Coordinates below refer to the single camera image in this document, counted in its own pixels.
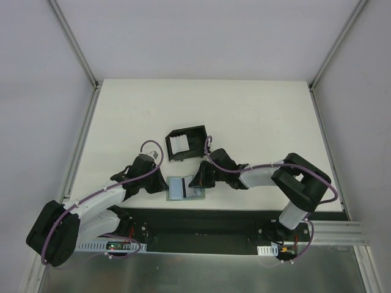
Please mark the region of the black plastic card box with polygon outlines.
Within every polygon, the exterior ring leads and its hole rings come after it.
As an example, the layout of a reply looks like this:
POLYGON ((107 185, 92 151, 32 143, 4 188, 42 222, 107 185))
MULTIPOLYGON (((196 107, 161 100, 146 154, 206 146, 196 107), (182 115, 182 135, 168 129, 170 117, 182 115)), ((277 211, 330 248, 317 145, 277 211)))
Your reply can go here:
POLYGON ((174 129, 165 138, 169 161, 204 157, 206 138, 204 125, 174 129))

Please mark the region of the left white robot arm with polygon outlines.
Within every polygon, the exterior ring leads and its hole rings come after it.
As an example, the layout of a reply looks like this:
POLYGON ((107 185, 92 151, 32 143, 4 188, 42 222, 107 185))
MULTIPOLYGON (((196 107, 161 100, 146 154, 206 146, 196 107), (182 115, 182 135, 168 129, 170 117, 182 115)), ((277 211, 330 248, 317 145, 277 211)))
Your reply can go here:
POLYGON ((60 204, 55 200, 42 208, 26 238, 26 244, 40 255, 43 265, 62 265, 81 244, 105 234, 125 237, 130 218, 120 203, 140 190, 155 194, 168 190, 157 152, 139 154, 131 165, 83 199, 60 204))

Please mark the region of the green leather card holder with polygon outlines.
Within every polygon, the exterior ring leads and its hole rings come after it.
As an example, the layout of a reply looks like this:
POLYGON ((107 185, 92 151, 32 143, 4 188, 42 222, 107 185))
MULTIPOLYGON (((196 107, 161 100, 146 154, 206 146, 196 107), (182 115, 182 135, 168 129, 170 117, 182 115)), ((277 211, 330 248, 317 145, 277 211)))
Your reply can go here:
POLYGON ((194 179, 194 175, 186 177, 171 176, 167 178, 167 201, 190 201, 205 199, 205 189, 198 187, 189 187, 194 179))

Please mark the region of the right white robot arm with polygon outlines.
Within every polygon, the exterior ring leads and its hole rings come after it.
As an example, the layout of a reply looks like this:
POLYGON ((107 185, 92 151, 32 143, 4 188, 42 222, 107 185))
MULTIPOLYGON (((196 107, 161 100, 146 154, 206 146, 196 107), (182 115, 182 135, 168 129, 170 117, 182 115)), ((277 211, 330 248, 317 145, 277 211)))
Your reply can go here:
POLYGON ((278 187, 289 199, 273 227, 282 241, 296 235, 298 225, 315 211, 331 188, 330 177, 296 153, 272 164, 256 166, 237 164, 222 148, 210 153, 208 159, 200 163, 188 187, 210 189, 217 182, 224 182, 236 190, 278 187))

